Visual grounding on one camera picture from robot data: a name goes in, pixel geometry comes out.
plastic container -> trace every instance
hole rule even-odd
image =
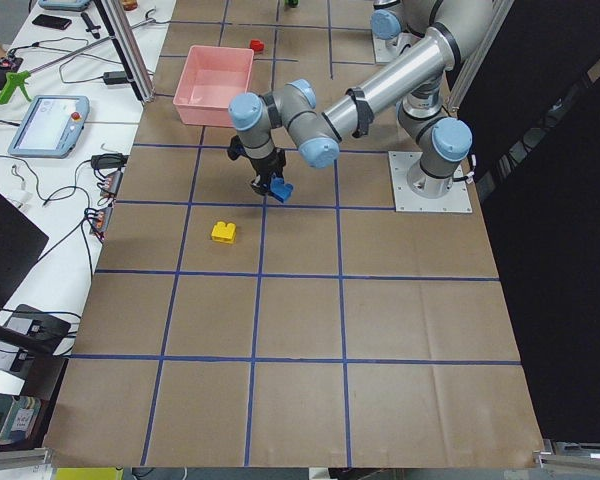
[[[231,127],[229,103],[249,88],[253,50],[194,45],[173,104],[182,123]]]

black monitor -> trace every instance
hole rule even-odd
[[[49,237],[0,194],[0,310],[36,264]],[[70,324],[31,307],[17,308],[33,327],[17,332],[0,325],[0,341],[31,354],[52,354],[67,335]]]

light blue device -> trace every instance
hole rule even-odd
[[[9,145],[9,155],[66,157],[75,147],[88,114],[87,97],[37,95]]]
[[[64,10],[69,12],[81,12],[85,10],[91,0],[38,0],[45,10]]]

yellow object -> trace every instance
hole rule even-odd
[[[211,240],[233,245],[236,241],[236,224],[216,222],[211,231]]]
[[[122,470],[115,468],[59,468],[54,480],[120,480]]]

black bracket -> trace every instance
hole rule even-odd
[[[358,112],[358,125],[356,131],[353,132],[353,138],[364,137],[369,135],[369,125],[373,123],[375,115],[369,106],[369,102],[364,97],[364,92],[360,87],[353,87],[347,90],[347,95],[351,97]]]

